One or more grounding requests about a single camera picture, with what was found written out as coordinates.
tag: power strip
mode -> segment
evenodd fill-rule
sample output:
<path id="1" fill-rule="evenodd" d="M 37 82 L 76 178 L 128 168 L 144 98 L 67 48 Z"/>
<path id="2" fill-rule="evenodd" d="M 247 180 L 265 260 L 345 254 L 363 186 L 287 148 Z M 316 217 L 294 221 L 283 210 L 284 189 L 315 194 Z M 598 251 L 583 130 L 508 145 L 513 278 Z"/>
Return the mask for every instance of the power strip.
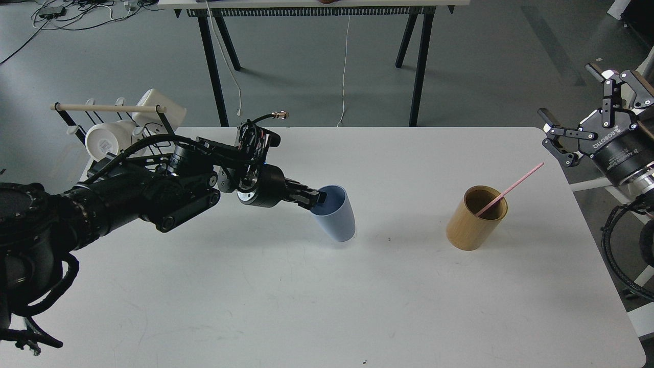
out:
<path id="1" fill-rule="evenodd" d="M 47 7 L 43 9 L 39 9 L 37 12 L 39 17 L 41 18 L 47 18 L 47 19 L 53 19 L 53 18 L 58 18 L 62 15 L 66 14 L 66 8 L 64 7 Z"/>

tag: white cable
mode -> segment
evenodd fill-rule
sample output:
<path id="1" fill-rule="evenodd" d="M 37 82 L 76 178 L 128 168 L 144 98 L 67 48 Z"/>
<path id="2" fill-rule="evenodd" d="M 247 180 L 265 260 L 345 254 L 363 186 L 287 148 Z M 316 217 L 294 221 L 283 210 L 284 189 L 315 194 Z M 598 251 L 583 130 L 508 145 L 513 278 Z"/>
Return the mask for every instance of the white cable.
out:
<path id="1" fill-rule="evenodd" d="M 103 5 L 103 4 L 99 4 L 99 6 L 109 9 L 109 19 L 113 20 L 114 22 L 120 22 L 121 20 L 125 20 L 129 16 L 129 14 L 131 13 L 131 9 L 129 9 L 127 11 L 127 15 L 125 15 L 121 19 L 114 19 L 114 10 L 112 8 L 108 7 L 107 5 Z"/>
<path id="2" fill-rule="evenodd" d="M 220 42 L 220 37 L 218 37 L 218 33 L 216 32 L 216 24 L 213 22 L 211 18 L 213 18 L 213 14 L 211 12 L 211 8 L 209 7 L 209 0 L 205 0 L 205 4 L 207 4 L 207 12 L 209 13 L 209 23 L 211 23 L 211 31 L 213 31 L 213 36 L 216 37 L 216 41 L 218 41 L 218 47 L 220 47 L 220 54 L 222 55 L 222 59 L 225 61 L 225 65 L 227 65 L 227 70 L 230 71 L 230 75 L 232 76 L 232 80 L 234 81 L 234 84 L 236 85 L 236 89 L 239 91 L 239 109 L 236 111 L 237 116 L 241 116 L 241 107 L 243 105 L 243 99 L 241 97 L 241 86 L 239 86 L 239 83 L 236 81 L 236 77 L 234 77 L 234 72 L 232 71 L 232 67 L 230 64 L 227 62 L 227 58 L 225 57 L 225 52 L 222 49 L 222 43 Z"/>
<path id="3" fill-rule="evenodd" d="M 345 61 L 343 62 L 343 86 L 342 86 L 342 92 L 343 94 L 341 95 L 343 97 L 343 113 L 341 114 L 341 120 L 338 121 L 336 124 L 336 127 L 338 128 L 341 123 L 343 122 L 343 117 L 345 116 L 345 68 L 347 67 L 347 41 L 350 36 L 350 20 L 352 19 L 352 16 L 347 17 L 347 31 L 345 32 Z"/>

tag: plastic cup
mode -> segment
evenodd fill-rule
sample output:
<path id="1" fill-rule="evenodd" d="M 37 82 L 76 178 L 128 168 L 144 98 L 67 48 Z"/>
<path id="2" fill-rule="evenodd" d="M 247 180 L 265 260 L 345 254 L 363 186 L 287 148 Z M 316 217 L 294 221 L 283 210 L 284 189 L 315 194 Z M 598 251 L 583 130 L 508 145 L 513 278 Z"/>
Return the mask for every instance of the plastic cup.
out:
<path id="1" fill-rule="evenodd" d="M 324 203 L 311 208 L 318 225 L 337 242 L 344 242 L 354 236 L 354 213 L 347 192 L 339 185 L 328 185 L 318 191 L 325 192 Z"/>
<path id="2" fill-rule="evenodd" d="M 100 161 L 111 152 L 117 155 L 121 150 L 135 143 L 139 138 L 132 138 L 136 123 L 131 120 L 119 120 L 104 124 L 93 125 L 86 133 L 86 151 L 94 160 Z M 145 150 L 140 150 L 134 155 L 141 155 Z"/>
<path id="3" fill-rule="evenodd" d="M 452 245 L 467 251 L 475 250 L 482 245 L 506 216 L 509 206 L 506 199 L 502 198 L 479 217 L 475 214 L 498 195 L 500 192 L 485 185 L 477 185 L 466 191 L 445 230 L 447 239 Z"/>

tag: wooden dowel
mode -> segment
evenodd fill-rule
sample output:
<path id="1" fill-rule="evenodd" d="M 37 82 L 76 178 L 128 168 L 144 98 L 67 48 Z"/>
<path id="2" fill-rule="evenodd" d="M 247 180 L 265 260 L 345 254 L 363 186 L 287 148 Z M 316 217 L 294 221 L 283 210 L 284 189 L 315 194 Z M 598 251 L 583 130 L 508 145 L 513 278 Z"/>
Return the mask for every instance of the wooden dowel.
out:
<path id="1" fill-rule="evenodd" d="M 55 111 L 110 111 L 115 113 L 165 113 L 165 106 L 118 106 L 118 105 L 64 105 L 53 103 Z"/>

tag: white container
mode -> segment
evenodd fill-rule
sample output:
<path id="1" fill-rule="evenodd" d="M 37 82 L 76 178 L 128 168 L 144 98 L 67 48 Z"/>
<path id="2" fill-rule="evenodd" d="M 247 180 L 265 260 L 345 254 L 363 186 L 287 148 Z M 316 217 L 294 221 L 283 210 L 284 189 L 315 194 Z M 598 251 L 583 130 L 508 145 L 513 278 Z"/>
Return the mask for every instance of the white container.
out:
<path id="1" fill-rule="evenodd" d="M 165 117 L 168 119 L 173 131 L 177 130 L 184 117 L 186 117 L 186 108 L 177 105 L 173 100 L 164 96 L 156 89 L 148 90 L 143 97 L 139 100 L 136 106 L 165 106 Z M 139 126 L 148 128 L 151 134 L 165 134 L 167 133 L 164 125 L 156 113 L 134 113 L 132 118 Z"/>
<path id="2" fill-rule="evenodd" d="M 86 151 L 94 160 L 100 161 L 111 152 L 117 155 L 121 150 L 136 143 L 141 136 L 134 137 L 132 133 L 136 123 L 131 120 L 119 120 L 104 124 L 93 125 L 86 133 Z M 145 149 L 134 153 L 135 156 L 142 155 Z"/>

